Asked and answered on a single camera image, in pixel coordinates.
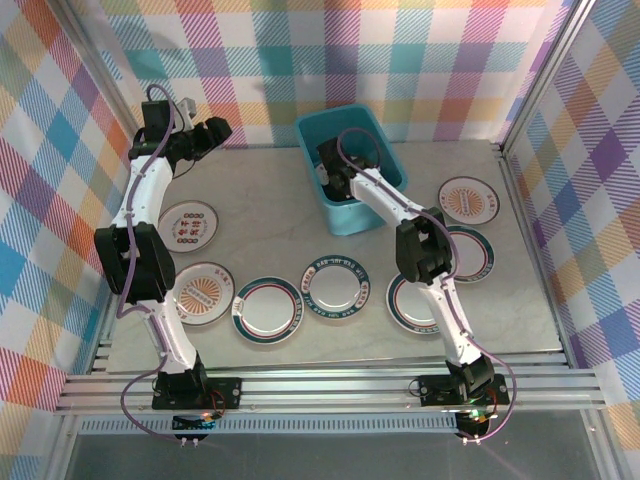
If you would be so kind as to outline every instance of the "blue plastic bin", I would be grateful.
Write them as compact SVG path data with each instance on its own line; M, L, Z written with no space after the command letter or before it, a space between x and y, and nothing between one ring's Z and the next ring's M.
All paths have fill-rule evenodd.
M304 152L311 183L324 210L327 226L333 235L351 235L384 225L382 217L359 200L345 202L329 200L316 175L315 168L322 163L318 155L318 145L353 127L366 129L378 141L382 150L380 159L382 176L399 191L407 188L407 174L382 132L376 117L366 105L347 105L299 117L296 120L298 142ZM347 134L343 148L351 155L366 156L373 161L376 159L375 145L362 133Z

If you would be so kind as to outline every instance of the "white table surface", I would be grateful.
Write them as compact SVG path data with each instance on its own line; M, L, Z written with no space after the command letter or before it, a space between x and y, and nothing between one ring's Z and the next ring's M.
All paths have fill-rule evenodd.
M404 192L426 207L437 205L440 185L468 175L489 183L501 210L476 228L493 245L496 264L475 284L458 292L476 339L494 352L537 352L561 348L549 306L536 278L498 161L486 141L406 143L393 147L409 177ZM233 274L236 291L261 276L278 276L299 287L316 258L341 254L367 270L368 303L346 321L305 310L299 329L282 343L255 345L235 330L230 313L205 327L186 327L207 367L290 364L443 355L439 335L402 329L390 316L385 293L395 265L395 232L378 228L349 237L331 235L307 176L300 149L217 150L169 186L163 210L200 200L218 212L213 241L193 253L173 254L176 270L216 262ZM141 319L116 320L107 371L138 371L158 359Z

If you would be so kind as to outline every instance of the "white plate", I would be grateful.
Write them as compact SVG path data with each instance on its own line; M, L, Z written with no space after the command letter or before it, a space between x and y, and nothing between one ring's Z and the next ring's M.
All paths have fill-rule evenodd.
M229 309L235 293L233 276L217 263L197 263L176 277L173 297L185 325L207 325Z
M447 229L460 256L460 269L455 280L461 283L479 282L489 275L495 264L495 254L489 240L473 228L453 225Z
M431 309L414 283L396 275L387 288L387 308L398 324L410 332L438 333Z
M304 305L296 287L277 277L258 278L245 285L233 300L231 315L247 340L278 343L296 331Z
M325 318L347 318L367 303L371 283L365 269L354 259L327 255L307 267L300 290L314 313Z
M500 200L493 188L477 178L456 177L438 191L442 210L456 222L481 225L500 211Z
M202 202L182 202L165 211L158 222L160 238L170 252L193 252L211 241L218 215Z

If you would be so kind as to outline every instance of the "plate rim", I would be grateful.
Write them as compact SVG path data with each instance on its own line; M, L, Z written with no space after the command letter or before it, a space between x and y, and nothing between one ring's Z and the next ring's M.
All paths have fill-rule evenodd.
M360 268L362 270L362 272L364 273L364 276L362 279L358 278L358 275L356 275L355 271L351 268L348 268L344 265L325 265L320 267L319 269L316 269L316 273L319 270L322 270L324 268L330 267L330 266L335 266L335 267L342 267L342 268L346 268L347 270L351 271L354 276L356 277L356 280L358 280L358 282L360 283L360 291L362 292L362 284L364 282L366 282L369 285L369 291L367 293L367 298L365 299L364 303L362 304L362 306L360 307L356 307L354 304L353 306L349 307L346 311L350 311L353 309L353 312L350 313L349 315L342 315L343 312L329 312L327 310L324 310L322 308L320 308L314 301L313 298L311 298L311 291L309 291L308 293L305 293L303 291L302 288L302 283L304 282L304 277L305 274L307 273L307 271L314 266L315 263L323 260L323 259L328 259L328 258L340 258L343 260L348 260L350 262L355 263L356 268ZM360 312L365 305L367 304L367 302L369 301L369 298L371 297L371 279L369 278L369 273L367 272L367 270L362 266L362 264L360 262L358 262L357 260L355 260L354 258L351 257L347 257L346 255L323 255L321 257L316 258L313 262L311 262L309 265L307 265L307 267L304 269L304 272L302 273L302 277L300 278L300 293L302 294L302 299L304 300L304 302L307 304L307 306L311 309L311 311L313 313L315 313L316 315L322 317L322 318L326 318L328 320L343 320L343 319L347 319L347 318L351 318L354 315L356 315L358 312Z
M480 246L485 248L485 251L487 252L487 257L488 257L487 265L480 271L480 273L471 275L471 277L459 278L456 276L454 277L454 281L460 282L460 283L476 283L487 278L491 274L491 272L493 271L493 268L496 265L495 250L493 248L493 245L491 245L491 242L489 241L489 239L485 237L482 233L480 233L478 230L476 230L475 228L467 227L466 225L450 225L447 227L447 230L449 231L450 234L452 234L452 236L453 236L453 233L459 232L459 231L463 231L464 233L470 234L480 243Z
M489 220L487 220L486 222L480 222L480 223L466 223L466 225L486 225L487 223L495 220L495 218L498 216L498 213L500 213L500 209L502 208L502 204L500 203L500 197L498 196L498 192L496 192L496 190L484 180L480 180L479 178L476 178L476 177L470 177L469 175L458 175L457 177L451 177L450 179L445 181L442 185L440 185L440 188L438 188L438 204L442 208L442 211L446 213L450 218L453 218L456 222L465 223L466 219L459 220L457 218L454 218L451 214L449 214L445 210L444 206L442 205L442 202L440 201L440 193L442 192L442 189L445 187L445 185L447 185L449 182L452 182L453 180L459 180L461 178L474 180L478 183L483 184L485 187L487 187L489 190L493 192L493 194L496 196L496 202L497 202L496 213Z
M204 205L205 207L209 208L209 210L211 210L213 212L213 216L216 219L216 228L213 230L213 233L211 234L211 238L209 240L207 240L205 243L203 243L202 245L200 245L199 247L196 247L193 250L187 250L186 252L181 252L179 250L171 250L169 247L167 247L167 250L169 250L171 253L179 253L179 254L192 253L192 252L200 250L201 248L206 247L207 245L209 245L209 243L211 243L211 240L213 240L213 238L216 236L216 233L218 233L218 227L220 226L220 218L218 217L218 212L216 212L215 208L213 208L211 205L209 205L208 203L203 202L201 200L184 200L182 202L178 202L178 203L176 203L174 205L171 205L164 212L162 212L162 214L160 215L160 218L158 218L158 235L160 235L160 224L162 223L162 219L169 212L171 212L171 210L173 210L176 207L179 207L180 205L184 205L185 203L199 203L199 204Z
M294 310L293 310L294 315L293 315L292 322L290 322L291 324L287 328L285 328L282 332L270 338L261 338L255 335L253 332L251 332L248 328L244 326L244 322L242 321L242 316L234 311L236 301L244 300L244 298L242 298L241 295L246 295L247 293L249 293L254 287L260 285L259 282L262 282L264 285L272 284L276 286L278 285L278 282L282 282L284 285L291 287L293 292L291 292L291 290L289 290L289 292L292 293L292 296L297 295L300 300L300 311L298 312L298 309L296 308L296 304L295 304L295 299L294 299ZM250 285L251 285L251 288L249 288L246 292L243 293L243 291L247 289ZM282 342L283 340L286 340L298 330L303 317L304 317L304 301L302 300L302 294L293 283L281 277L264 276L264 277L255 278L250 282L248 282L246 285L244 285L240 290L238 290L237 294L233 298L233 301L231 302L231 319L233 320L233 325L235 326L236 331L245 340L251 343L257 343L260 345L273 345L274 343L279 343L279 342Z
M440 333L440 328L438 327L438 323L434 318L434 326L432 327L418 327L413 325L411 322L406 320L401 314L400 310L395 308L395 296L397 294L398 289L402 286L402 284L406 283L407 280L402 276L401 273L395 275L389 285L387 286L387 293L385 295L385 302L387 304L387 311L394 318L396 323L400 325L405 330L408 330L411 333L416 333L418 335L434 335L436 333ZM393 292L394 301L391 302L391 293Z
M231 305L233 305L233 299L236 297L236 280L233 277L233 274L229 271L229 269L227 267L225 267L224 265L221 265L219 263L216 262L198 262L198 263L194 263L193 265L189 265L188 267L184 267L182 270L180 270L177 274L176 274L176 280L174 283L174 287L175 285L177 285L178 283L178 277L183 274L186 270L192 268L192 267L196 267L199 265L211 265L211 266L216 266L216 267L220 267L222 268L225 272L227 272L229 274L229 278L231 279L231 288L233 289L233 294L231 295L231 301L229 302L229 304L227 305L227 307L224 309L224 311L217 317L215 317L213 320L209 320L205 323L198 323L198 324L193 324L193 323L185 323L182 321L182 319L180 320L180 323L182 323L183 325L187 326L187 327L203 327L205 325L209 325L213 322L215 322L216 320L220 320L222 317L225 316L225 314L229 311L229 309L231 308ZM173 295L173 300L176 303L176 308L178 308L178 301L176 300L175 294Z

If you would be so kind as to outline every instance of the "plate with orange sun design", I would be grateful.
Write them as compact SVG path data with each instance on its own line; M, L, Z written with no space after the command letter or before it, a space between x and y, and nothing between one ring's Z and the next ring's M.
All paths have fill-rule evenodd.
M173 296L184 325L202 326L215 322L231 306L235 295L233 276L217 263L197 263L176 277Z
M467 225L488 223L500 211L496 191L482 180L455 177L447 180L438 192L442 210L453 220Z

